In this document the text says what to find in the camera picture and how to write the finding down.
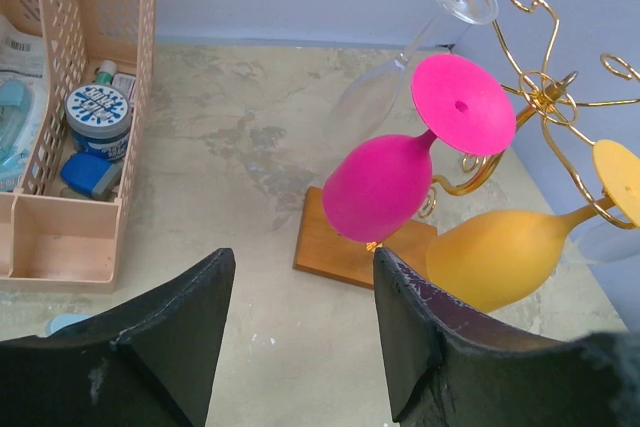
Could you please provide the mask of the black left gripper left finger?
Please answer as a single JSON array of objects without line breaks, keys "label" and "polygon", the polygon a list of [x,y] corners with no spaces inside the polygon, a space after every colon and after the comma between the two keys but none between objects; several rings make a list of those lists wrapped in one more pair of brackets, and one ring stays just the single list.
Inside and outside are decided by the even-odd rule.
[{"label": "black left gripper left finger", "polygon": [[234,253],[47,337],[1,344],[4,426],[203,426]]}]

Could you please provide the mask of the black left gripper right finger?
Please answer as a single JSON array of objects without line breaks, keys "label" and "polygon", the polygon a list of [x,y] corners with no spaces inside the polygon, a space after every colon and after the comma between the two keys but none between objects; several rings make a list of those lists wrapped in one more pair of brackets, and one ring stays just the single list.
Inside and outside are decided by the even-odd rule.
[{"label": "black left gripper right finger", "polygon": [[401,426],[636,426],[639,336],[563,342],[479,312],[388,248],[373,260],[392,419]]}]

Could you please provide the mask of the yellow plastic wine glass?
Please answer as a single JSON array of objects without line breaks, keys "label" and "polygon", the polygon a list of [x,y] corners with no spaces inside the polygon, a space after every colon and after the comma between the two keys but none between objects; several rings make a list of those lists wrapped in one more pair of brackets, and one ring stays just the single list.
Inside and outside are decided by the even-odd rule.
[{"label": "yellow plastic wine glass", "polygon": [[639,157],[609,139],[593,147],[604,197],[564,215],[496,210],[438,236],[426,250],[427,279],[481,312],[517,302],[543,285],[570,232],[617,207],[639,226]]}]

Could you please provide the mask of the pink plastic wine glass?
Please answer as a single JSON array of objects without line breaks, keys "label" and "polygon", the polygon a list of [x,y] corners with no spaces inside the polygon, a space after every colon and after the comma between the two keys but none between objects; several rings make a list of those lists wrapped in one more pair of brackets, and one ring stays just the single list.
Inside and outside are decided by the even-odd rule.
[{"label": "pink plastic wine glass", "polygon": [[441,140],[475,156],[503,152],[516,133],[512,103],[498,80],[456,54],[422,60],[410,83],[425,122],[418,136],[386,134],[352,150],[322,189],[326,218],[356,242],[382,241],[406,223],[432,184],[430,149]]}]

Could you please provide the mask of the clear wine glass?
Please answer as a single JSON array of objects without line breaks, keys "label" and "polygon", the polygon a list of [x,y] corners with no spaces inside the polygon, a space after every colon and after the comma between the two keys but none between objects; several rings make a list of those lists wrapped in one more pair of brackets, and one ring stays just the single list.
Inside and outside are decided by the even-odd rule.
[{"label": "clear wine glass", "polygon": [[412,57],[448,15],[469,25],[486,25],[498,14],[497,0],[435,1],[438,13],[402,51],[361,75],[341,94],[322,126],[331,147],[350,150],[377,131],[396,102]]}]

